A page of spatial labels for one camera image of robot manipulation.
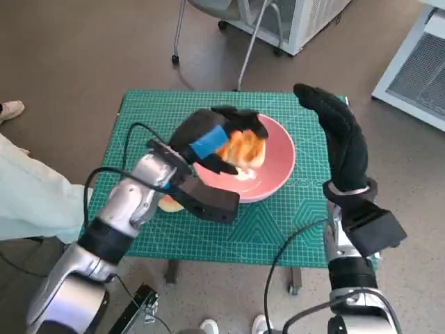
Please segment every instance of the floor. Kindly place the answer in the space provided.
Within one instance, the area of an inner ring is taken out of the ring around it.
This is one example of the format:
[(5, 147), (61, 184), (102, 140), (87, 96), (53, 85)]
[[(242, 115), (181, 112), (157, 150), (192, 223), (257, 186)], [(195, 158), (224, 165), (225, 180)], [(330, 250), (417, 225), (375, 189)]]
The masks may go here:
[[(1, 133), (18, 146), (83, 183), (100, 165), (122, 95), (128, 88), (234, 88), (248, 37), (188, 8), (181, 36), (181, 68), (171, 66), (178, 0), (3, 0), (0, 20), (0, 97), (21, 99), (19, 118)], [(405, 333), (443, 333), (445, 290), (442, 205), (445, 201), (445, 135), (381, 102), (369, 99), (410, 26), (416, 0), (355, 0), (340, 24), (329, 26), (294, 59), (275, 58), (258, 43), (244, 81), (246, 90), (290, 91), (295, 82), (347, 94), (369, 145), (369, 175), (380, 186), (378, 202), (402, 222), (409, 239), (384, 253), (381, 288)], [(60, 247), (53, 239), (0, 244), (29, 270), (44, 273)], [(132, 291), (142, 282), (161, 295), (159, 316), (173, 331), (214, 317), (221, 333), (249, 333), (263, 312), (267, 267), (185, 262), (176, 287), (162, 281), (165, 261), (126, 258), (121, 274)], [(40, 279), (0, 262), (0, 327), (24, 331), (24, 313)], [(270, 295), (273, 323), (325, 301), (327, 271), (305, 269), (298, 297), (286, 293), (289, 275), (277, 270)], [(99, 330), (106, 333), (129, 302), (111, 285), (112, 304)], [(325, 333), (328, 311), (303, 319), (293, 333)], [(163, 333), (138, 324), (134, 333)]]

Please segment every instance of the pink bowl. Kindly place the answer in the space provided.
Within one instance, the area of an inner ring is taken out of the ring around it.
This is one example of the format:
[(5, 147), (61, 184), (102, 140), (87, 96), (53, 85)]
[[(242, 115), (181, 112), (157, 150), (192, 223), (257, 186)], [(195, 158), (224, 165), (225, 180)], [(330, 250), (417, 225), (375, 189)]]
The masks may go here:
[(253, 180), (238, 180), (226, 173), (216, 174), (195, 164), (196, 173), (205, 184), (239, 193), (241, 203), (257, 202), (275, 193), (289, 179), (296, 162), (295, 145), (286, 129), (268, 116), (260, 115), (259, 119), (269, 138), (264, 164), (255, 170)]

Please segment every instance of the green cutting mat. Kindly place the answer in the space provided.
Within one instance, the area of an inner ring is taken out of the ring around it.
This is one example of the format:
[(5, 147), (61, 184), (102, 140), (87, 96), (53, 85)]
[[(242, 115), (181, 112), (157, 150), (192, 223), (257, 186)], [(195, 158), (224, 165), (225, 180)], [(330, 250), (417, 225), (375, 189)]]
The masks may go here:
[[(316, 114), (302, 108), (293, 93), (129, 90), (106, 150), (103, 166), (121, 167), (124, 139), (133, 122), (155, 128), (166, 140), (189, 114), (202, 107), (230, 104), (255, 109), (281, 123), (296, 145), (296, 167), (273, 196), (241, 205), (233, 225), (201, 221), (185, 210), (158, 210), (144, 224), (127, 255), (181, 260), (271, 264), (286, 238), (297, 228), (327, 216), (322, 183), (330, 178), (323, 130)], [(128, 169), (146, 153), (149, 134), (136, 128), (129, 145)], [(104, 205), (119, 177), (104, 173), (96, 183), (90, 218)], [(322, 226), (298, 237), (281, 265), (326, 267)]]

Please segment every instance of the white pant leg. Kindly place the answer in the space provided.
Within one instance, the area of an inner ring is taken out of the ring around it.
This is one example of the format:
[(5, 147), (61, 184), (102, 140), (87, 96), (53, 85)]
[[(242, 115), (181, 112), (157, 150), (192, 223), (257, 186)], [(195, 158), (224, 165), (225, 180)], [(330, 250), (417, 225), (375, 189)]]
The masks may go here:
[(0, 134), (0, 240), (40, 235), (76, 240), (82, 197), (83, 186), (26, 156)]

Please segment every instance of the silver robotic arm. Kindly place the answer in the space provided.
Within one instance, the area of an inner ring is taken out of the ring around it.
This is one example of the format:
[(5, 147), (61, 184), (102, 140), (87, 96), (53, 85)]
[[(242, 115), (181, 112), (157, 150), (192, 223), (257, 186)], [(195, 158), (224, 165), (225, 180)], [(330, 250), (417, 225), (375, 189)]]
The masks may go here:
[[(353, 196), (369, 191), (369, 187), (342, 193), (329, 183), (339, 196)], [(323, 241), (328, 262), (332, 291), (336, 300), (358, 289), (378, 289), (371, 258), (362, 257), (343, 231), (340, 206), (328, 202), (329, 217)], [(360, 293), (331, 308), (336, 315), (328, 323), (328, 334), (397, 334), (386, 305), (375, 295)]]
[[(138, 162), (132, 175), (163, 187), (175, 172), (175, 167), (152, 152)], [(37, 291), (26, 318), (27, 333), (43, 333), (44, 323), (57, 323), (74, 333), (85, 333), (95, 325), (99, 310), (108, 304), (104, 283), (117, 273), (120, 258), (140, 226), (153, 217), (161, 196), (129, 178), (116, 185), (90, 224), (95, 233), (70, 245)]]

